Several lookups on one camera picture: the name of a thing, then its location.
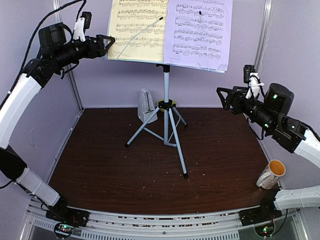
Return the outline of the yellow sheet music page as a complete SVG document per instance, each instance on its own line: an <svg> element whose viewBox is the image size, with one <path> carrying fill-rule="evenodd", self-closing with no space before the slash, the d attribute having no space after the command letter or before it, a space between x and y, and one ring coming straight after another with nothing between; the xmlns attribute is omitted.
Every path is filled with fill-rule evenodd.
<svg viewBox="0 0 320 240"><path fill-rule="evenodd" d="M109 60L162 63L167 0L113 0L108 35L115 38Z"/></svg>

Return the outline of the light blue folding music stand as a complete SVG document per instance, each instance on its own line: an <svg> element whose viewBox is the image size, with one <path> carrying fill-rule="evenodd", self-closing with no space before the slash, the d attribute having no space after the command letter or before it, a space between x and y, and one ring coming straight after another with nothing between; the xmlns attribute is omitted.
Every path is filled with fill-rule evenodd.
<svg viewBox="0 0 320 240"><path fill-rule="evenodd" d="M171 67L176 65L166 64L164 63L164 61L161 63L154 63L154 62L150 62L150 63L156 64L158 67L162 67L163 81L164 81L163 100L167 102L168 100L170 100L170 97L169 97L170 71L171 71ZM146 130L147 125L155 118L155 116L159 111L161 110L157 106L155 108L155 111L151 114L151 116L147 119L147 121L140 126L139 130L140 131ZM160 139L163 141L163 143L166 146L170 146L172 144L171 140L174 140L174 143L172 144L173 147L177 148L177 150L180 151L181 145L180 145L179 135L177 132L177 127L179 123L184 122L184 119L180 115L180 113L177 111L176 107L170 108L169 110L164 110L163 113L164 113L164 129L163 129L163 135L160 136Z"/></svg>

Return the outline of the purple sheet music page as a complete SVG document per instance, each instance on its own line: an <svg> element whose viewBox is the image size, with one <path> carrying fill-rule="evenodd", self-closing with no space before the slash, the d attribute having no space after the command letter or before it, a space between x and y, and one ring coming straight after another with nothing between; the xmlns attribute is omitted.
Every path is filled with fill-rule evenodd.
<svg viewBox="0 0 320 240"><path fill-rule="evenodd" d="M165 64L226 72L229 65L232 0L170 0L165 20Z"/></svg>

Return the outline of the white metronome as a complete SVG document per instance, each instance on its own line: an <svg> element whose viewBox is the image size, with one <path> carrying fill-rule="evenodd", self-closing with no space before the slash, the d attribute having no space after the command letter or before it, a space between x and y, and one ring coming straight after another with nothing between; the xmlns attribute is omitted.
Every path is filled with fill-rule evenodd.
<svg viewBox="0 0 320 240"><path fill-rule="evenodd" d="M137 116L139 120L141 120L142 123L146 122L155 109L156 107L151 96L151 91L148 88L142 88L140 90L137 107Z"/></svg>

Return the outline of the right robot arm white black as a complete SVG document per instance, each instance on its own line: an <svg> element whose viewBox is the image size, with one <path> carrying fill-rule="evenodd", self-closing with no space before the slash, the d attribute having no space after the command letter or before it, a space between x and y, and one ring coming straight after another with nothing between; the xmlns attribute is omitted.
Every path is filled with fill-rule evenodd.
<svg viewBox="0 0 320 240"><path fill-rule="evenodd" d="M271 83L264 101L247 97L252 93L249 87L218 87L216 92L224 110L247 115L289 153L320 165L320 137L308 124L288 116L294 93L285 86Z"/></svg>

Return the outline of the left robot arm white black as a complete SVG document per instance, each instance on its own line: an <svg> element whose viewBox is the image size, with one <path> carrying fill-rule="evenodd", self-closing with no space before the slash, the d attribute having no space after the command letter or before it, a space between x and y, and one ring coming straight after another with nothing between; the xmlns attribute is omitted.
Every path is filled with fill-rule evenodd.
<svg viewBox="0 0 320 240"><path fill-rule="evenodd" d="M38 23L28 43L30 48L35 36L39 39L39 51L31 60L25 57L17 77L0 105L0 171L12 183L16 183L36 197L61 222L72 218L67 199L35 174L10 147L13 132L25 110L53 75L64 77L68 65L77 67L81 59L95 59L107 54L115 38L98 34L86 35L90 28L92 13L80 8L74 28L63 22L42 28L51 15L76 4L73 0L49 12Z"/></svg>

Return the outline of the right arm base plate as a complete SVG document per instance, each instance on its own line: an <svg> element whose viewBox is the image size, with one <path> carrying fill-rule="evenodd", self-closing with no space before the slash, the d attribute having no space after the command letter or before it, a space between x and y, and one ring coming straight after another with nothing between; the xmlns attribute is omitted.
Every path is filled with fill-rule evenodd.
<svg viewBox="0 0 320 240"><path fill-rule="evenodd" d="M282 211L274 207L258 206L238 212L242 226L256 225L281 217Z"/></svg>

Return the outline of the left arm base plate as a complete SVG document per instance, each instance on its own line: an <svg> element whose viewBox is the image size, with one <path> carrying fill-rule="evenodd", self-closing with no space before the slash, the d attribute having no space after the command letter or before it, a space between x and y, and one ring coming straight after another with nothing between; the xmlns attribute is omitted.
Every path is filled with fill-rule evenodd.
<svg viewBox="0 0 320 240"><path fill-rule="evenodd" d="M45 217L57 222L67 223L74 227L86 227L90 213L85 210L67 207L62 210L57 208L49 208Z"/></svg>

